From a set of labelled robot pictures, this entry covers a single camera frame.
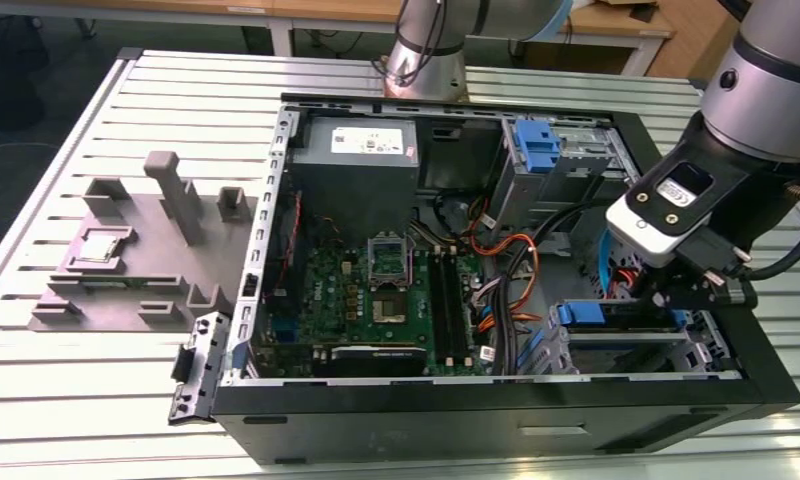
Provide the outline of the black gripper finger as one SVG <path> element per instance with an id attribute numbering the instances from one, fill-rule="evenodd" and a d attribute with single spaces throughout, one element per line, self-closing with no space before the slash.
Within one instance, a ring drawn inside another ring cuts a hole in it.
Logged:
<path id="1" fill-rule="evenodd" d="M 714 291 L 703 274 L 679 272 L 672 275 L 672 308 L 676 310 L 708 310 Z"/>
<path id="2" fill-rule="evenodd" d="M 639 296 L 640 318 L 648 325 L 674 324 L 674 316 L 667 308 L 667 286 L 668 278 L 660 269 L 646 269 L 643 271 Z"/>

